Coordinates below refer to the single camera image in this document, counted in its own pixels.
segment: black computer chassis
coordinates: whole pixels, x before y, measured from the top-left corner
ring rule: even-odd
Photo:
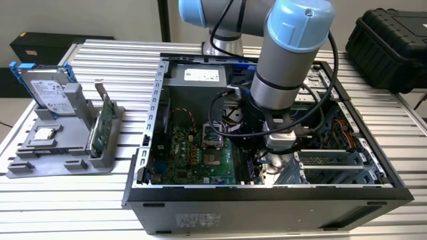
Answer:
[[[191,63],[199,55],[162,53],[171,61]],[[206,56],[230,60],[230,57]],[[327,77],[332,69],[315,61]],[[123,207],[134,210],[148,234],[272,233],[348,231],[414,200],[395,168],[336,80],[335,89],[370,144],[394,187],[387,188],[135,188],[138,152],[131,160]]]

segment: black cable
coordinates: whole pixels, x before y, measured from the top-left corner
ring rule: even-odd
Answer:
[[[284,131],[287,129],[290,129],[291,127],[296,126],[298,124],[300,124],[304,120],[308,119],[308,117],[319,110],[319,108],[322,107],[323,103],[326,102],[326,100],[328,99],[335,83],[336,83],[336,78],[338,78],[338,74],[339,74],[339,50],[336,47],[336,43],[335,43],[335,39],[332,36],[331,31],[328,31],[328,35],[327,35],[328,41],[331,43],[331,47],[332,47],[332,54],[334,54],[334,72],[332,72],[332,78],[331,78],[331,83],[328,85],[328,88],[326,90],[326,93],[323,95],[323,98],[320,99],[319,103],[314,106],[314,108],[307,112],[307,114],[298,120],[295,120],[294,122],[291,122],[290,124],[287,124],[286,126],[282,126],[279,128],[275,128],[270,131],[262,131],[262,132],[256,132],[256,133],[247,133],[247,134],[230,134],[230,133],[223,133],[220,131],[218,131],[214,127],[214,120],[212,120],[212,109],[214,109],[214,104],[216,102],[218,99],[220,99],[222,97],[230,95],[232,93],[231,90],[220,92],[216,94],[215,98],[211,101],[211,104],[208,106],[208,111],[207,111],[207,119],[208,119],[208,124],[212,128],[212,130],[222,136],[224,137],[235,137],[235,138],[256,138],[256,137],[262,137],[266,136],[268,134],[274,134],[276,132]]]
[[[266,149],[264,153],[256,158],[256,160],[258,160],[258,159],[262,159],[263,157],[266,157],[267,154],[268,154],[268,149]]]
[[[247,57],[244,57],[244,56],[240,56],[240,55],[238,55],[238,54],[234,54],[234,53],[231,53],[231,52],[220,49],[220,48],[215,45],[215,43],[214,43],[214,36],[215,36],[216,31],[218,31],[218,29],[219,29],[219,27],[220,27],[220,25],[222,25],[222,22],[223,22],[224,17],[226,17],[226,15],[227,15],[227,13],[228,13],[230,7],[231,7],[232,4],[234,4],[234,1],[235,1],[235,0],[230,0],[230,1],[228,1],[228,4],[227,4],[227,6],[226,6],[226,8],[224,8],[224,10],[223,10],[223,12],[222,12],[222,14],[220,14],[218,23],[215,24],[215,26],[214,26],[214,28],[212,28],[211,37],[210,37],[210,39],[208,39],[208,42],[211,43],[212,48],[214,48],[216,51],[219,51],[220,53],[227,54],[227,55],[231,56],[231,57],[243,59],[243,60],[246,60],[246,61],[248,61],[248,62],[252,62],[252,60],[251,60],[250,58],[247,58]]]
[[[414,107],[414,110],[417,110],[417,109],[419,108],[419,106],[422,105],[422,103],[423,103],[423,100],[419,100],[418,103],[417,103],[417,105],[415,105],[415,107]]]
[[[10,127],[10,128],[14,128],[14,126],[11,126],[10,124],[6,124],[6,123],[2,122],[2,121],[0,121],[0,124],[4,125],[4,126],[7,126],[7,127]]]
[[[302,149],[302,147],[303,147],[303,144],[298,142],[288,149],[279,150],[279,151],[268,150],[268,152],[275,155],[287,155],[287,154],[295,153],[298,150]]]
[[[308,93],[311,94],[314,101],[315,101],[315,104],[319,104],[318,95],[316,95],[315,91],[311,89],[310,86],[306,85],[306,83],[303,83],[302,86],[304,89],[307,89]],[[319,112],[320,112],[320,122],[319,122],[318,126],[312,129],[314,132],[316,132],[326,124],[326,115],[323,114],[322,107],[319,109]]]

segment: floor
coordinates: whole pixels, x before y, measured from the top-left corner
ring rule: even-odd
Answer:
[[[0,98],[0,122],[14,126],[31,101],[31,98]],[[11,128],[0,124],[0,142],[10,131]]]

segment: slotted metal surface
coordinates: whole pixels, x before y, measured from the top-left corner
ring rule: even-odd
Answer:
[[[140,239],[147,236],[134,212],[122,209],[131,157],[143,140],[147,107],[159,53],[199,54],[199,44],[88,40],[74,47],[66,59],[74,66],[84,95],[100,106],[94,81],[103,79],[108,94],[124,106],[124,120],[115,169],[108,174],[8,179],[0,176],[0,239]],[[244,54],[258,57],[259,47]],[[298,239],[422,240],[427,239],[427,137],[426,126],[399,96],[372,89],[356,72],[346,53],[339,54],[339,80],[367,126],[383,147],[415,197],[408,205],[374,219],[351,232],[304,233]],[[332,67],[332,54],[320,51],[318,60]],[[36,115],[32,102],[0,144],[0,173]],[[191,235],[186,239],[295,239],[295,235]]]

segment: red wire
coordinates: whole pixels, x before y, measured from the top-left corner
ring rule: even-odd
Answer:
[[[347,124],[346,124],[344,120],[342,120],[342,119],[335,119],[335,120],[340,123],[340,126],[347,126]],[[350,147],[351,147],[351,148],[356,148],[356,143],[355,143],[355,141],[354,141],[354,139],[352,139],[352,137],[351,137],[350,133],[348,133],[348,132],[346,132],[346,131],[342,131],[342,133],[343,133],[343,135],[344,135],[344,136],[346,136],[346,138],[347,138],[347,141],[348,141]]]
[[[194,118],[192,113],[186,108],[174,108],[172,112],[175,112],[175,111],[184,111],[186,113],[188,113],[188,115],[191,117],[191,122],[192,122],[192,130],[194,130],[194,132],[196,132],[196,122],[195,122],[195,118]]]

